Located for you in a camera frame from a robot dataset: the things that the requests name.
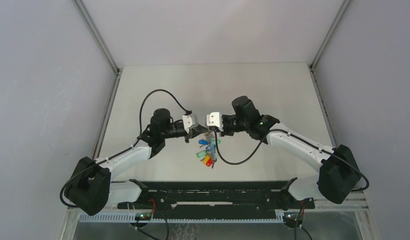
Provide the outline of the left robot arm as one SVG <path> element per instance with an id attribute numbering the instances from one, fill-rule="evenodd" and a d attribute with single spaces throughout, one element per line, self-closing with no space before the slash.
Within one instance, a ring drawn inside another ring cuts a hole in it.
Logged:
<path id="1" fill-rule="evenodd" d="M 114 179 L 134 165 L 156 156 L 164 148 L 166 139 L 183 137 L 189 142 L 207 131 L 207 127 L 198 124 L 194 114 L 173 121 L 169 110 L 159 108 L 134 144 L 111 156 L 80 159 L 60 191 L 60 200 L 90 216 L 123 202 L 130 202 L 138 209 L 144 208 L 149 195 L 138 184 L 130 180 L 114 182 Z"/>

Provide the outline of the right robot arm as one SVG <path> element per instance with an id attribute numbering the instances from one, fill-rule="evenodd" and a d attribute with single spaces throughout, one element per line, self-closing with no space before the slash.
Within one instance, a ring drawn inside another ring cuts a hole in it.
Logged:
<path id="1" fill-rule="evenodd" d="M 351 149 L 323 145 L 291 130 L 271 115 L 260 114 L 247 96 L 232 101 L 233 115 L 216 114 L 216 128 L 221 136 L 246 132 L 260 144 L 277 147 L 294 155 L 313 168 L 316 175 L 292 178 L 282 194 L 282 203 L 295 208 L 302 200 L 324 198 L 341 204 L 352 192 L 368 189 L 369 180 L 359 170 Z"/>

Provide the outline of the blue keyring with keys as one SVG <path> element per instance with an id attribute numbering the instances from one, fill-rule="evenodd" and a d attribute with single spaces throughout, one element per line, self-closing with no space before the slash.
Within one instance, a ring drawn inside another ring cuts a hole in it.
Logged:
<path id="1" fill-rule="evenodd" d="M 196 158 L 206 167 L 213 169 L 217 162 L 216 145 L 220 143 L 221 140 L 215 138 L 214 132 L 204 133 L 204 136 L 198 140 L 200 151 L 196 153 Z"/>

